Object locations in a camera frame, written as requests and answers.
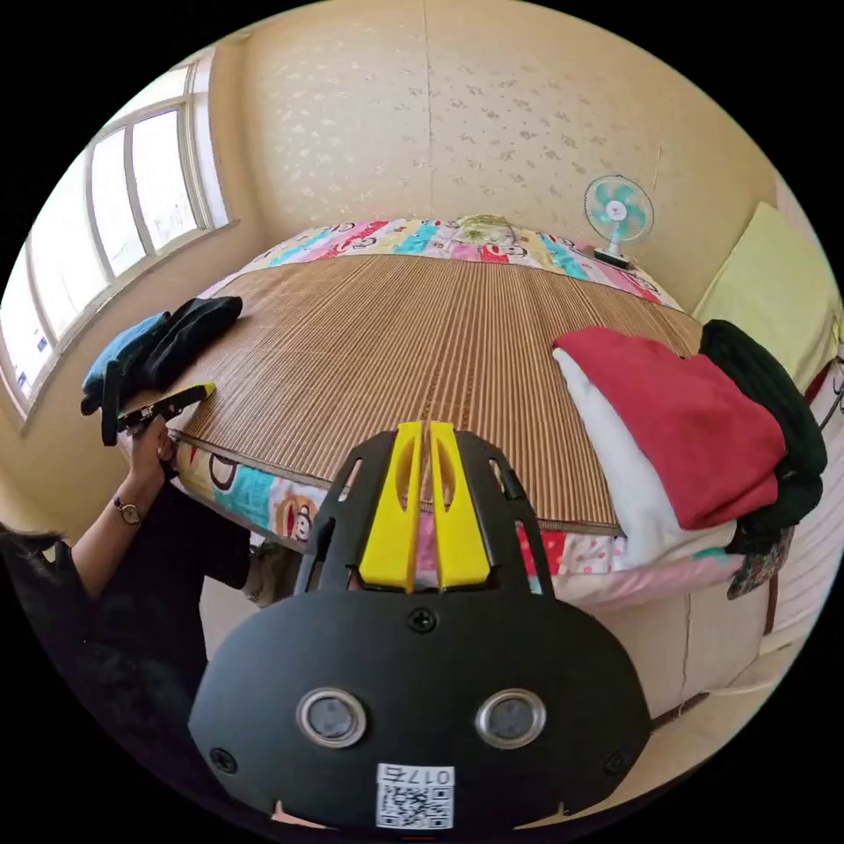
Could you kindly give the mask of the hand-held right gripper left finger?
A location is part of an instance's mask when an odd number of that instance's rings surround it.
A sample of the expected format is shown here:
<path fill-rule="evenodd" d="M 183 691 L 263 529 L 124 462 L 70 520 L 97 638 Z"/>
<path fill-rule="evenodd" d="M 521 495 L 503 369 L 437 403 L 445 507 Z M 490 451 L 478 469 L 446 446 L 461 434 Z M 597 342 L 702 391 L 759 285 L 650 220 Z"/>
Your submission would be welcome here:
<path fill-rule="evenodd" d="M 359 565 L 367 587 L 411 592 L 415 586 L 423 423 L 398 426 Z"/>

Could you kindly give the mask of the person's left hand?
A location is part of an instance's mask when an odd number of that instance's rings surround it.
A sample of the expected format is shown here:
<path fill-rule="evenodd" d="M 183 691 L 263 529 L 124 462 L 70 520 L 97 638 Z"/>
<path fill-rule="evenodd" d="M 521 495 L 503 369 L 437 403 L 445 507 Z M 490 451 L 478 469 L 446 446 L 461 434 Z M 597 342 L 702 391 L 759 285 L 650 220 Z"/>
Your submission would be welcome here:
<path fill-rule="evenodd" d="M 176 450 L 162 416 L 138 427 L 129 440 L 129 483 L 145 491 L 158 491 L 175 460 Z"/>

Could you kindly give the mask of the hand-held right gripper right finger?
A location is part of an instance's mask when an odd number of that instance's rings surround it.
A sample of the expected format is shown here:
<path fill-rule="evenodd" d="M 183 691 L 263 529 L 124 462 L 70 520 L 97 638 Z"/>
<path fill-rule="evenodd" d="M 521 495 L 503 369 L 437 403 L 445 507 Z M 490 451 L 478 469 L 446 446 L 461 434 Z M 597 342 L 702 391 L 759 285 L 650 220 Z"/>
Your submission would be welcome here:
<path fill-rule="evenodd" d="M 490 563 L 455 429 L 449 423 L 432 422 L 430 442 L 440 589 L 484 586 Z"/>

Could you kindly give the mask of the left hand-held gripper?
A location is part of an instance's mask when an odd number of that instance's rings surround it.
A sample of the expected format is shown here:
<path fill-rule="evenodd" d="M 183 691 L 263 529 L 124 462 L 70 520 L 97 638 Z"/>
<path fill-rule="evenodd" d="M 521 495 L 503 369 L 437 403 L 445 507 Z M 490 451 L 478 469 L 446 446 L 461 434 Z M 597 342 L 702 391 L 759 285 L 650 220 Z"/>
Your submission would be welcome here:
<path fill-rule="evenodd" d="M 149 427 L 154 425 L 157 419 L 160 419 L 164 430 L 161 437 L 156 441 L 159 446 L 156 453 L 164 478 L 172 480 L 178 475 L 178 443 L 171 432 L 170 422 L 181 416 L 184 410 L 205 401 L 212 397 L 214 393 L 215 385 L 213 383 L 194 384 L 163 399 L 156 400 L 152 404 L 146 404 L 120 414 L 117 431 L 118 446 L 129 454 L 137 437 L 146 433 Z"/>

